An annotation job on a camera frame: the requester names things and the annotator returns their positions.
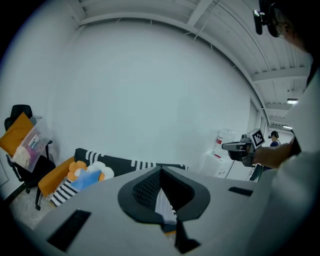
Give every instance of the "orange pillow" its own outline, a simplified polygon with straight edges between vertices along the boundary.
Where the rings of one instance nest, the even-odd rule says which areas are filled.
[[[3,148],[11,157],[27,134],[34,127],[25,113],[19,115],[10,128],[0,138],[0,147]]]

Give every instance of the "blue pillow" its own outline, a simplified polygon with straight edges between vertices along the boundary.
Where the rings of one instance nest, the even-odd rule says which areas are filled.
[[[99,179],[100,174],[101,170],[87,172],[84,169],[81,169],[78,179],[74,182],[71,182],[70,185],[76,190],[83,190],[91,184],[96,183]]]

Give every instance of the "black office chair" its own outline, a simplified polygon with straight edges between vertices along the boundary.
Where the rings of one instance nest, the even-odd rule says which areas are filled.
[[[11,110],[11,115],[4,121],[4,128],[7,131],[9,127],[16,121],[16,119],[22,114],[25,113],[25,115],[28,118],[31,118],[33,116],[31,107],[29,105],[14,105]],[[45,146],[45,153],[46,157],[41,155],[36,162],[36,165],[34,167],[33,172],[29,172],[28,170],[22,168],[20,165],[11,162],[10,157],[6,155],[7,162],[10,167],[12,167],[16,177],[20,182],[24,182],[25,184],[25,192],[28,194],[30,193],[30,188],[34,188],[38,186],[38,182],[46,176],[49,172],[51,172],[54,168],[56,168],[56,165],[49,160],[49,149],[48,145],[52,143],[52,140],[48,142],[48,144]],[[36,191],[36,197],[35,197],[35,208],[39,211],[41,208],[38,205],[39,197],[40,197],[40,189],[38,187]]]

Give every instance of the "black and white blanket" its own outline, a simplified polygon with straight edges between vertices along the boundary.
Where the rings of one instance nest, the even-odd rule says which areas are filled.
[[[183,170],[188,170],[188,166],[185,164],[168,164],[168,163],[155,163],[155,162],[145,162],[145,161],[138,161],[138,160],[128,160],[118,157],[113,157],[109,155],[100,154],[97,152],[85,150],[82,148],[77,148],[74,153],[74,161],[83,161],[86,163],[86,166],[92,165],[94,162],[102,162],[105,166],[110,167],[113,172],[114,176],[120,176],[127,173],[131,173],[137,170],[142,170],[150,167],[156,166],[168,166],[168,167],[176,167]],[[59,205],[63,204],[69,198],[74,196],[79,191],[70,186],[71,181],[69,179],[65,179],[62,183],[58,186],[58,188],[53,193],[50,202],[58,207]]]

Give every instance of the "gray floor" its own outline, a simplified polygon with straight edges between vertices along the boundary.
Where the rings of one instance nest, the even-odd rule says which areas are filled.
[[[43,217],[54,209],[54,206],[41,195],[39,199],[39,205],[41,209],[36,210],[36,194],[36,187],[31,188],[29,194],[27,194],[24,190],[12,201],[9,206],[14,219],[23,222],[31,229],[34,229],[43,219]]]

